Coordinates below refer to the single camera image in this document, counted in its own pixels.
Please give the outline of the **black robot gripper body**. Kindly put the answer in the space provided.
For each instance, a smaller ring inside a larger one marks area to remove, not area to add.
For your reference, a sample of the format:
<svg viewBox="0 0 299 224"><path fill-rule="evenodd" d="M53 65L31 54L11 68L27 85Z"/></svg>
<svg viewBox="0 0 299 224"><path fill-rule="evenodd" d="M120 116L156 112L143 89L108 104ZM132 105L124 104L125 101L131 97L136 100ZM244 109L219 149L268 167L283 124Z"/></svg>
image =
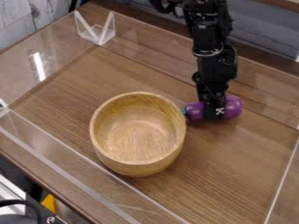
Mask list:
<svg viewBox="0 0 299 224"><path fill-rule="evenodd" d="M196 83L199 99L222 98L230 81L238 77L239 55L236 47L226 43L223 50L213 56L197 58L199 71L192 80Z"/></svg>

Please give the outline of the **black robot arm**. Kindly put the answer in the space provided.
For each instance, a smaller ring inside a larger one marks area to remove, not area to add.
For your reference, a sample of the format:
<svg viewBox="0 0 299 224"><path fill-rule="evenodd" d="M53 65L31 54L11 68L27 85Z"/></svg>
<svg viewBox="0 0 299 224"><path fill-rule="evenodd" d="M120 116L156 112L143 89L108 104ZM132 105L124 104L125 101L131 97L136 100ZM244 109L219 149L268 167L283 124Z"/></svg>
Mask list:
<svg viewBox="0 0 299 224"><path fill-rule="evenodd" d="M240 115L239 97L226 95L230 82L238 77L239 54L228 40L232 31L227 0L148 0L163 14L183 18L192 38L192 55L199 70L192 75L199 101L183 109L185 118L199 120L230 119Z"/></svg>

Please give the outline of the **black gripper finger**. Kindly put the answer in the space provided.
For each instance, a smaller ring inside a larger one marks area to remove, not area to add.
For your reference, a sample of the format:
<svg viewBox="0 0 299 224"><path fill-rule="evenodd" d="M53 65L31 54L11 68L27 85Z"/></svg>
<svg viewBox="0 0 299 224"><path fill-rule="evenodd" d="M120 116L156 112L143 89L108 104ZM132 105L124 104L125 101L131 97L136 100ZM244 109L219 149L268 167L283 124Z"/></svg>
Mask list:
<svg viewBox="0 0 299 224"><path fill-rule="evenodd" d="M208 120L222 119L226 113L226 97L208 96L204 101L204 118Z"/></svg>

